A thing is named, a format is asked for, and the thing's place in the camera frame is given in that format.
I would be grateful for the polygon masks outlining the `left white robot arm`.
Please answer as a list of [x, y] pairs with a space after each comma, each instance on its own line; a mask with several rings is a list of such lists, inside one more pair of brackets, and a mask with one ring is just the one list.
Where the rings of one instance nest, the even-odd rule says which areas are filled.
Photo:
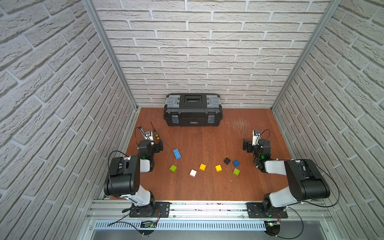
[[162, 141], [154, 143], [150, 140], [142, 140], [139, 143], [137, 155], [123, 154], [122, 157], [114, 157], [108, 161], [104, 193], [106, 196], [131, 201], [132, 206], [122, 211], [130, 212], [131, 218], [161, 216], [153, 193], [141, 186], [140, 176], [141, 173], [154, 170], [154, 155], [163, 149]]

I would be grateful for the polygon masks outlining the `yellow lego brick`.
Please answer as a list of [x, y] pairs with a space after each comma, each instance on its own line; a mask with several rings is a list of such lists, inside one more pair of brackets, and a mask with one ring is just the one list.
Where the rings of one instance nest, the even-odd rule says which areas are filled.
[[217, 172], [221, 172], [222, 171], [221, 165], [216, 165], [215, 168], [216, 168]]
[[201, 171], [205, 171], [205, 169], [206, 169], [206, 165], [201, 164], [199, 169], [200, 169]]

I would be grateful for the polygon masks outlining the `green lego brick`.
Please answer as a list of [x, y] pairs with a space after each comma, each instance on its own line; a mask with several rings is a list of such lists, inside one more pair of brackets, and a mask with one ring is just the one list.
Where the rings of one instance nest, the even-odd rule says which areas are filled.
[[177, 170], [177, 167], [175, 165], [171, 165], [170, 170], [174, 173]]
[[234, 171], [233, 171], [233, 174], [238, 176], [240, 174], [240, 170], [235, 168]]

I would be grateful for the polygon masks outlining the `blue long lego brick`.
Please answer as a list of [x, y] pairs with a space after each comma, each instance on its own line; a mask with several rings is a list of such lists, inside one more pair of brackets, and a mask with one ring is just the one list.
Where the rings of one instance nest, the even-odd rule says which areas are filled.
[[173, 150], [173, 153], [174, 153], [174, 156], [175, 156], [175, 158], [176, 158], [177, 160], [181, 158], [181, 154], [180, 154], [180, 152], [179, 152], [178, 149], [174, 149], [174, 150]]

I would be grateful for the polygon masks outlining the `small blue lego brick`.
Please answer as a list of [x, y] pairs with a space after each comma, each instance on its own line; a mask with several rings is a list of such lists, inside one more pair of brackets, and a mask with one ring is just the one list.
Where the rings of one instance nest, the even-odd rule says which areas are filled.
[[240, 165], [240, 162], [238, 160], [233, 161], [233, 165], [235, 167], [238, 167]]

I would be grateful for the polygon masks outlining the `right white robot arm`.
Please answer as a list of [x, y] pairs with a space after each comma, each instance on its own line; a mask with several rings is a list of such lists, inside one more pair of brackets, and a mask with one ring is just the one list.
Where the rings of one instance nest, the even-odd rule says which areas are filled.
[[243, 140], [243, 150], [252, 153], [254, 165], [265, 174], [287, 177], [288, 186], [265, 194], [261, 203], [252, 204], [252, 212], [267, 218], [278, 218], [287, 206], [306, 200], [326, 199], [331, 190], [312, 160], [273, 160], [270, 141]]

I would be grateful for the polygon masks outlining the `white lego brick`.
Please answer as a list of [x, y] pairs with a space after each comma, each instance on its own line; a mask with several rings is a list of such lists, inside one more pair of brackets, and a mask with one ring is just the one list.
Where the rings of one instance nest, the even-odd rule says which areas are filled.
[[197, 173], [197, 171], [195, 171], [195, 170], [191, 170], [191, 172], [190, 172], [190, 176], [191, 176], [191, 177], [195, 177], [195, 176], [196, 176], [196, 173]]

